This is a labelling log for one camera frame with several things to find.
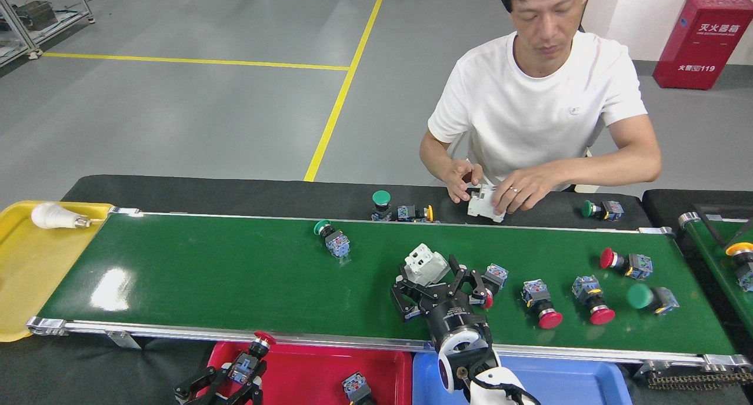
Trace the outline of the person's right hand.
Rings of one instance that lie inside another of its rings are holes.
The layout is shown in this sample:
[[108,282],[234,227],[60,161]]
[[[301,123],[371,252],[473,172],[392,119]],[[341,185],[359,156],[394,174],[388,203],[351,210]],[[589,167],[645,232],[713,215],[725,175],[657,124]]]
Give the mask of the person's right hand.
[[484,176],[482,166],[468,160],[448,160],[441,164],[439,174],[449,198],[456,204],[469,201],[468,183],[476,186]]

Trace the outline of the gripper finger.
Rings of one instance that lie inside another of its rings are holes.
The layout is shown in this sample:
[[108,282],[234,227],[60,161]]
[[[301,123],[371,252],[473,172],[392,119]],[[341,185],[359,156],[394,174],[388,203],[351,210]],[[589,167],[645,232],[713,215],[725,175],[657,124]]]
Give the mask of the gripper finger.
[[221,385],[228,381],[229,368],[206,367],[174,388],[179,403],[230,403],[229,397],[219,394]]
[[241,380],[245,381],[235,393],[236,404],[247,404],[248,400],[252,404],[264,404],[262,376],[267,370],[267,362],[266,360],[255,360],[253,364],[250,360],[245,360],[242,364],[235,365],[236,382],[240,384]]

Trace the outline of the person's left hand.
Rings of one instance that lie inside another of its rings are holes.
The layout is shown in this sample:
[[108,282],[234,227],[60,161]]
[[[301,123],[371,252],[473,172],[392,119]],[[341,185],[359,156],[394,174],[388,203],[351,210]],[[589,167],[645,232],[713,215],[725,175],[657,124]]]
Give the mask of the person's left hand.
[[492,196],[495,214],[513,214],[530,210],[562,180],[548,165],[537,165],[511,172]]

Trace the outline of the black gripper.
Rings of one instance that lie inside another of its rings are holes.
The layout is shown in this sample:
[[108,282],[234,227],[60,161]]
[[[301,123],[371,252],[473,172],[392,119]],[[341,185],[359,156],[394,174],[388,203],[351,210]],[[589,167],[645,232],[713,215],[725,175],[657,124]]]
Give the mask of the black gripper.
[[[449,257],[448,264],[454,281],[449,285],[447,298],[439,301],[439,293],[433,287],[422,286],[401,275],[395,277],[392,285],[392,302],[401,313],[402,321],[407,322],[417,316],[424,316],[431,335],[431,341],[442,344],[452,331],[462,328],[480,328],[487,318],[474,313],[472,305],[489,308],[492,295],[482,277],[475,269],[467,269],[455,257]],[[468,297],[456,297],[462,286],[468,283],[473,288]]]

